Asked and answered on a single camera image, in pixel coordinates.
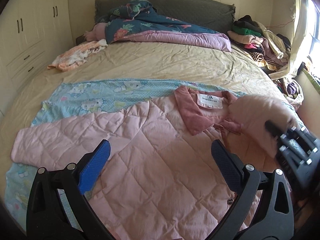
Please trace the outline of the pink quilted jacket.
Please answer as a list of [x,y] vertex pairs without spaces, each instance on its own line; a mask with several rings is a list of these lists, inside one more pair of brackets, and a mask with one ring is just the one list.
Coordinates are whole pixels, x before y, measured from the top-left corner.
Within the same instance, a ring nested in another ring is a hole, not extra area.
[[275,168],[275,143],[265,130],[298,123],[281,100],[235,97],[185,86],[170,96],[114,113],[64,118],[18,132],[11,158],[60,170],[104,139],[111,156],[89,203],[121,239],[205,239],[234,197],[211,154],[219,139],[256,168]]

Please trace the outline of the bag of clothes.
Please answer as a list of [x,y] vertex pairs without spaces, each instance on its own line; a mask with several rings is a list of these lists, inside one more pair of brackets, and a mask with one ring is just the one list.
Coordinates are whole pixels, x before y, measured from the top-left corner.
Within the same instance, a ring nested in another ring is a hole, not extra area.
[[299,83],[296,80],[287,77],[274,80],[273,83],[281,91],[295,111],[298,111],[304,101],[303,90]]

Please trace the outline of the pile of mixed clothes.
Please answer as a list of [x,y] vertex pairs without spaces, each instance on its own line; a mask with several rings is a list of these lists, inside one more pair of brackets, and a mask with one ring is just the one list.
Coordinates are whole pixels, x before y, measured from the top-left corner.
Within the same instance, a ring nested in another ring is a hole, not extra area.
[[263,63],[274,72],[287,65],[291,54],[291,42],[281,34],[275,34],[261,23],[245,15],[232,24],[228,37],[255,62]]

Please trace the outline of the green window sill cover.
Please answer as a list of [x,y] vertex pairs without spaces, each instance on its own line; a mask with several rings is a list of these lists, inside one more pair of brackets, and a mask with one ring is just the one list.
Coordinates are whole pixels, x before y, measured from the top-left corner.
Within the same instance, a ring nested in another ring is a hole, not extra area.
[[313,88],[317,91],[317,93],[320,94],[319,78],[310,74],[305,68],[302,70],[302,72],[306,75],[306,77],[308,78],[308,80],[312,84]]

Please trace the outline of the blue hello kitty sheet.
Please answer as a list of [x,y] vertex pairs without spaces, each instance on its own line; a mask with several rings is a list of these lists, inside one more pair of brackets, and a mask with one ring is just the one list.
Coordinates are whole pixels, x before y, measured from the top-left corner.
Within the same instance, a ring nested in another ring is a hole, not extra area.
[[[215,85],[173,79],[112,79],[63,83],[42,102],[31,126],[100,111],[116,112],[141,101],[169,96],[180,86],[207,92],[223,90]],[[12,164],[6,174],[5,205],[23,229],[26,228],[27,202],[35,173],[36,168],[33,166]]]

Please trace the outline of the orange white small cloth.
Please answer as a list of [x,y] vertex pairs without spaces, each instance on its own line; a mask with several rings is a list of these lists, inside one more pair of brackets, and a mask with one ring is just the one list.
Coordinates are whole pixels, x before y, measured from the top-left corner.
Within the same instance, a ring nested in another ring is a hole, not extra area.
[[82,43],[71,48],[48,65],[47,69],[57,69],[61,72],[74,70],[87,62],[87,58],[94,55],[108,46],[105,39]]

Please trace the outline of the pink pillow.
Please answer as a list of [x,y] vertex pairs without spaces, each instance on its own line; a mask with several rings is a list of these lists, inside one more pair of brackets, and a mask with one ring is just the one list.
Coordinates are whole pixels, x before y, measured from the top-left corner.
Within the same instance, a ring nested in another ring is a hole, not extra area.
[[106,39],[105,28],[107,23],[97,23],[91,31],[87,31],[84,36],[86,41],[100,41]]

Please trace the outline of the cream window curtain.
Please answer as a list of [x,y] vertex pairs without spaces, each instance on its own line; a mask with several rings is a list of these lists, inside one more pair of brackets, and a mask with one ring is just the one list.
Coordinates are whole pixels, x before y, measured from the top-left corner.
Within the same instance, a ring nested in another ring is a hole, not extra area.
[[303,59],[308,55],[308,0],[272,0],[269,28],[291,42],[291,55],[287,65],[270,74],[272,80],[285,76],[295,77]]

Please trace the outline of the cream wardrobe with drawers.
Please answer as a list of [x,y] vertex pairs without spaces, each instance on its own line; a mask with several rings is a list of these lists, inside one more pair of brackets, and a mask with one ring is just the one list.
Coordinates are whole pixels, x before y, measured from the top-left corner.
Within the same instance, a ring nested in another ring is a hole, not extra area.
[[1,12],[1,116],[38,72],[72,46],[68,0],[8,0]]

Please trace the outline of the dark green headboard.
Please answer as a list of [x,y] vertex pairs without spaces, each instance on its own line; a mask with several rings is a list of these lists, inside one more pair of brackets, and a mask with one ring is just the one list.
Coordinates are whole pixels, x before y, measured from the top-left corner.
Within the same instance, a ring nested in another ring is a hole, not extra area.
[[[95,0],[94,22],[130,0]],[[148,0],[157,13],[226,34],[232,29],[235,5],[214,0]]]

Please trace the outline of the teal floral purple comforter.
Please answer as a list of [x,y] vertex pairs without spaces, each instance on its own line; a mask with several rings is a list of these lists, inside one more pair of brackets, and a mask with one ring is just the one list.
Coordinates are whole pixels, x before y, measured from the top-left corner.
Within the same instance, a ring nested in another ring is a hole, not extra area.
[[231,52],[226,34],[157,14],[147,0],[131,0],[109,11],[108,44],[117,41],[165,42]]

